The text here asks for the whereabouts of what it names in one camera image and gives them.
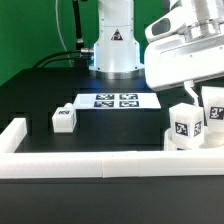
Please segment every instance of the cable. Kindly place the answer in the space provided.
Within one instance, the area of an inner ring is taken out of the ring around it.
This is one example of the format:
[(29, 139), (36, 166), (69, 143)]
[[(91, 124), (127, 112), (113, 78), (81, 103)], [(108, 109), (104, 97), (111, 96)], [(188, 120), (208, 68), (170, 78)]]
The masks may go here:
[(51, 54), (43, 59), (41, 59), (40, 61), (38, 61), (34, 66), (33, 68), (37, 68), (40, 64), (42, 64), (43, 62), (47, 61), (48, 59), (50, 58), (54, 58), (54, 57), (57, 57), (57, 56), (61, 56), (61, 55), (69, 55), (69, 54), (75, 54), (75, 53), (80, 53), (81, 51), (80, 50), (73, 50), (73, 51), (64, 51), (64, 52), (59, 52), (59, 53), (55, 53), (55, 54)]
[(56, 61), (66, 61), (66, 60), (75, 60), (77, 59), (78, 57), (69, 57), (69, 58), (58, 58), (58, 59), (53, 59), (53, 60), (50, 60), (50, 61), (47, 61), (46, 63), (44, 63), (41, 68), (44, 68), (46, 65), (52, 63), (52, 62), (56, 62)]
[(55, 0), (55, 15), (56, 15), (58, 36), (60, 38), (60, 41), (61, 41), (61, 44), (62, 44), (64, 50), (68, 51), (66, 46), (65, 46), (65, 43), (64, 43), (64, 40), (63, 40), (63, 37), (62, 37), (62, 34), (61, 34), (61, 29), (60, 29), (59, 16), (58, 16), (58, 0)]

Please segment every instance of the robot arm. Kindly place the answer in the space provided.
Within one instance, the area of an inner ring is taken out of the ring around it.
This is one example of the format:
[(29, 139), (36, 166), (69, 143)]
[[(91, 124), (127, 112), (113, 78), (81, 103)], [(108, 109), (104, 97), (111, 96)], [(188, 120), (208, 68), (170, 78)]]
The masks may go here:
[(223, 0), (170, 3), (172, 10), (146, 29), (150, 44), (145, 51), (145, 75), (149, 87), (157, 91), (189, 80), (223, 76)]

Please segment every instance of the black cable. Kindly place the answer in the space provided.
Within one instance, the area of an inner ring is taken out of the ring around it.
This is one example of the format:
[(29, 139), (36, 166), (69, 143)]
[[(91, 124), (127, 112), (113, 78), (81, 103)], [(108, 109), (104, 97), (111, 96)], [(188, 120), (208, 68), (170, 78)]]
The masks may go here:
[(82, 39), (82, 29), (80, 21), (80, 12), (79, 12), (79, 2), (78, 0), (72, 0), (74, 17), (75, 17), (75, 26), (76, 26), (76, 49), (79, 50), (84, 47), (84, 41)]
[(75, 54), (75, 53), (81, 53), (80, 50), (73, 50), (73, 51), (63, 51), (63, 52), (59, 52), (59, 53), (55, 53), (55, 54), (51, 54), (43, 59), (41, 59), (40, 61), (38, 61), (33, 68), (37, 68), (40, 64), (42, 64), (43, 62), (45, 62), (46, 60), (50, 59), (50, 58), (54, 58), (57, 56), (61, 56), (61, 55), (66, 55), (66, 54)]
[(50, 60), (50, 61), (45, 62), (45, 63), (41, 66), (41, 68), (44, 68), (46, 65), (48, 65), (48, 64), (50, 64), (50, 63), (52, 63), (52, 62), (56, 62), (56, 61), (67, 61), (67, 60), (75, 60), (75, 59), (77, 59), (77, 58), (79, 58), (79, 57), (53, 59), (53, 60)]

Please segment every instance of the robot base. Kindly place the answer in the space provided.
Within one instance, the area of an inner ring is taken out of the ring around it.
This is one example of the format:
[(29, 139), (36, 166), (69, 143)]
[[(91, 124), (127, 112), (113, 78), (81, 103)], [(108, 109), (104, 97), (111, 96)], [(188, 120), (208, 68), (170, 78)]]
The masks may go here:
[(90, 75), (102, 79), (132, 79), (135, 77), (143, 76), (145, 74), (144, 67), (130, 72), (100, 72), (90, 70)]

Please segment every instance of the small white box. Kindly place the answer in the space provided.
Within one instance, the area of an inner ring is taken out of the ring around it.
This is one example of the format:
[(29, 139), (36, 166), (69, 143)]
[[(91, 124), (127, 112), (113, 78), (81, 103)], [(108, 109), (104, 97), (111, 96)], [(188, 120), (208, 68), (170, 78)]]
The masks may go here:
[(195, 148), (204, 142), (204, 110), (185, 103), (169, 109), (172, 141), (177, 147)]
[(58, 107), (52, 117), (55, 133), (71, 133), (76, 124), (74, 107)]

